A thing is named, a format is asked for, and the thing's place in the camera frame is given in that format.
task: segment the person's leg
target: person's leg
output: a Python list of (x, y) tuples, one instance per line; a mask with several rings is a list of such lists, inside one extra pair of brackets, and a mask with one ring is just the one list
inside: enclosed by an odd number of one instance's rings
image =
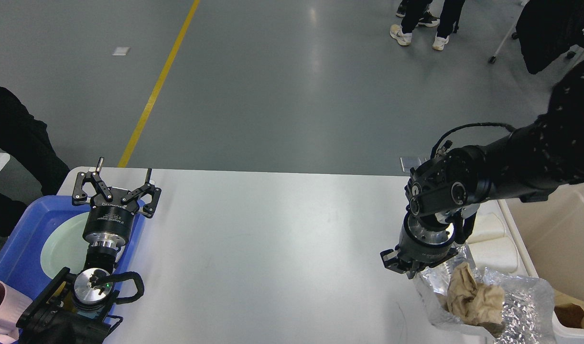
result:
[(69, 173), (69, 167), (56, 156), (46, 127), (12, 92), (0, 87), (0, 148), (25, 166), (44, 195), (56, 194)]
[(465, 0), (445, 0), (441, 12), (441, 24), (436, 30), (437, 37), (447, 38), (454, 32), (454, 22), (460, 18)]
[(403, 33), (411, 33), (415, 29), (419, 19), (430, 5), (430, 2), (432, 0), (409, 0), (405, 18), (403, 18), (400, 24)]
[(26, 209), (20, 201), (0, 194), (0, 237), (8, 237)]

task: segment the black cable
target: black cable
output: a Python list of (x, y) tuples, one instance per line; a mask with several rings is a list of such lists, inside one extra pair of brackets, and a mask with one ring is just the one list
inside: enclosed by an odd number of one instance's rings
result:
[(442, 137), (436, 142), (434, 147), (432, 147), (432, 152), (430, 152), (430, 159), (432, 159), (436, 156), (436, 151), (439, 149), (439, 146), (441, 145), (441, 142), (443, 142), (444, 139), (446, 139), (449, 135), (451, 135), (452, 133), (454, 133), (460, 129), (470, 128), (470, 127), (503, 127), (504, 129), (508, 130), (508, 132), (510, 132), (510, 133), (515, 131), (514, 126), (511, 126), (510, 124), (506, 124), (506, 123), (499, 123), (499, 122), (480, 122), (480, 123), (464, 124), (463, 126), (455, 127), (453, 129), (449, 130), (447, 133), (442, 135)]

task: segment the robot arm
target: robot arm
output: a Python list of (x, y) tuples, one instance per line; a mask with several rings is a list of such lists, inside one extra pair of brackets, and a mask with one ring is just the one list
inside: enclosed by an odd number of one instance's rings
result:
[(584, 183), (584, 61), (554, 88), (548, 113), (487, 146), (464, 146), (411, 170), (409, 205), (384, 266), (412, 278), (457, 254), (488, 200), (547, 200), (559, 185)]

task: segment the blue tray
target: blue tray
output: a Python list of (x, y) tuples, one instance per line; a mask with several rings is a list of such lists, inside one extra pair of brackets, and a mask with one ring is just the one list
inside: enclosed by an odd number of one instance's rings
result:
[[(89, 210), (89, 205), (71, 205), (70, 196), (45, 196), (31, 203), (0, 252), (0, 280), (32, 300), (36, 299), (52, 280), (41, 269), (39, 260), (45, 241), (63, 222)], [(135, 218), (132, 237), (118, 261), (116, 272), (128, 269), (144, 222), (143, 216)]]

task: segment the aluminum foil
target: aluminum foil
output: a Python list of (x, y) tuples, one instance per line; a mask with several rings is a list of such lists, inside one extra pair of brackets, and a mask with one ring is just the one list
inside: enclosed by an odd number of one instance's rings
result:
[[(485, 268), (477, 270), (467, 245), (458, 255), (433, 269), (426, 269), (413, 279), (422, 297), (429, 322), (439, 329), (480, 335), (495, 344), (556, 344), (552, 329), (553, 289), (544, 279), (508, 276)], [(494, 338), (480, 326), (470, 326), (445, 309), (444, 299), (454, 268), (467, 261), (477, 281), (496, 284), (504, 289), (502, 318), (505, 329)]]

